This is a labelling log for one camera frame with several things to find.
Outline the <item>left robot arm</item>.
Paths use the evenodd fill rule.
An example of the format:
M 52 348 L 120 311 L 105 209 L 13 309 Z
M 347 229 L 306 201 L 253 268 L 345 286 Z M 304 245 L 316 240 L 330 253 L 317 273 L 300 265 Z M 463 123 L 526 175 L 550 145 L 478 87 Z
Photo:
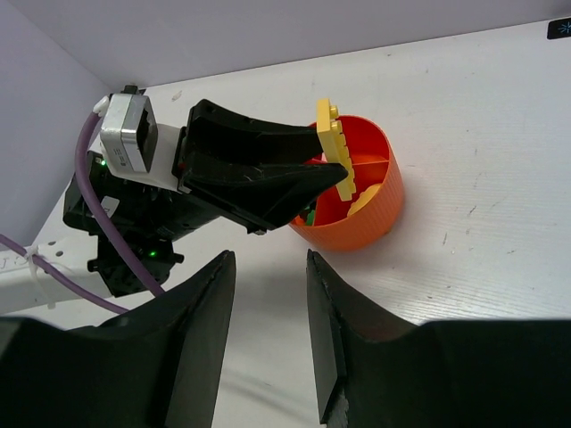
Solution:
M 174 243 L 217 218 L 264 235 L 313 208 L 325 191 L 349 193 L 352 167 L 337 111 L 328 131 L 253 119 L 209 100 L 185 125 L 159 123 L 135 86 L 107 95 L 82 133 L 62 196 L 66 237 L 1 242 L 1 310 L 159 293 L 183 261 Z

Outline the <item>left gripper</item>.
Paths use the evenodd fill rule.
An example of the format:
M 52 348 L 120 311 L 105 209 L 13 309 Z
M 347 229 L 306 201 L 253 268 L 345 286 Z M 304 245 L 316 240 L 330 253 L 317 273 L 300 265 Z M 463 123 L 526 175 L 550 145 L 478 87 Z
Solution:
M 115 177 L 100 153 L 89 151 L 87 162 L 102 208 L 151 276 L 164 284 L 170 270 L 184 261 L 183 255 L 174 252 L 173 243 L 212 222 L 217 213 L 186 194 Z M 66 226 L 97 237 L 97 256 L 87 262 L 87 269 L 100 275 L 112 296 L 146 289 L 98 225 L 76 178 L 66 190 L 62 220 Z

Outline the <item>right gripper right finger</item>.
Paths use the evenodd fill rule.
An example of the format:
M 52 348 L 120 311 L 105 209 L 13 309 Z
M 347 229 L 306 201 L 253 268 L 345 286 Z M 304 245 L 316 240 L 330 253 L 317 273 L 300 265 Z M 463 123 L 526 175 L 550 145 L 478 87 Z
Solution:
M 570 324 L 397 317 L 307 255 L 319 421 L 327 427 L 567 427 Z

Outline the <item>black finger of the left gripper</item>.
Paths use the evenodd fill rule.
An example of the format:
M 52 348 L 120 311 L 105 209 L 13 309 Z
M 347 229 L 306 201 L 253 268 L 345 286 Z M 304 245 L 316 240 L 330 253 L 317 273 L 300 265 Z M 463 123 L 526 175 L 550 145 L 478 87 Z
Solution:
M 302 164 L 322 153 L 315 128 L 254 119 L 202 99 L 189 112 L 186 152 L 242 165 Z

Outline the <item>green lego brick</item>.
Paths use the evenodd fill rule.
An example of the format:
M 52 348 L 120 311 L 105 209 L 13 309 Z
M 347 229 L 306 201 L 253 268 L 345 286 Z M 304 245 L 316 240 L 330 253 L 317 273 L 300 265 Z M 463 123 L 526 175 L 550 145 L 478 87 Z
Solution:
M 297 226 L 313 226 L 315 213 L 315 210 L 306 210 L 295 218 L 294 223 Z

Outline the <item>small yellow lego brick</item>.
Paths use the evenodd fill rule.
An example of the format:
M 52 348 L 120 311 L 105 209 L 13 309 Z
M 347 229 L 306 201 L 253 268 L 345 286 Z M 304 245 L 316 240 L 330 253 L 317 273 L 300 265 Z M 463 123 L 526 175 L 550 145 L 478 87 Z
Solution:
M 340 200 L 350 201 L 356 193 L 355 173 L 337 106 L 328 98 L 318 100 L 316 119 L 319 142 L 327 162 L 338 163 L 347 171 L 347 177 L 336 185 Z

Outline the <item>large yellow lego brick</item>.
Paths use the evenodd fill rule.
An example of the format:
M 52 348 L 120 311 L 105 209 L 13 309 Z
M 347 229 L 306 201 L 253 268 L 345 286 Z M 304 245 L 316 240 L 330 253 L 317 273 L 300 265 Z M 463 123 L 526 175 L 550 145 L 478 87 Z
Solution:
M 365 191 L 361 192 L 358 199 L 352 203 L 351 207 L 347 212 L 347 216 L 350 217 L 360 210 L 362 210 L 370 201 L 377 195 L 381 187 L 380 183 L 373 184 L 369 186 Z

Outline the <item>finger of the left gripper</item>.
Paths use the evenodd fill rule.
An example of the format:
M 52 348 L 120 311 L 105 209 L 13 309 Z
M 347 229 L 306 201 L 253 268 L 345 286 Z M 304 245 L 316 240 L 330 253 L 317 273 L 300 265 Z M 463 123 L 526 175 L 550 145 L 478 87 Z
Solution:
M 194 153 L 181 179 L 207 210 L 248 233 L 265 233 L 290 223 L 347 176 L 338 163 L 244 165 Z

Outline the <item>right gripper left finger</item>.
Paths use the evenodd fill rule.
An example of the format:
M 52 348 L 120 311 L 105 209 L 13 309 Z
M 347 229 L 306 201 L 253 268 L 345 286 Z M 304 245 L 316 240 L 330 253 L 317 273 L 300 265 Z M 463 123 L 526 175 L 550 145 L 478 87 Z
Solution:
M 223 251 L 163 295 L 98 326 L 1 321 L 4 427 L 208 427 L 236 286 Z

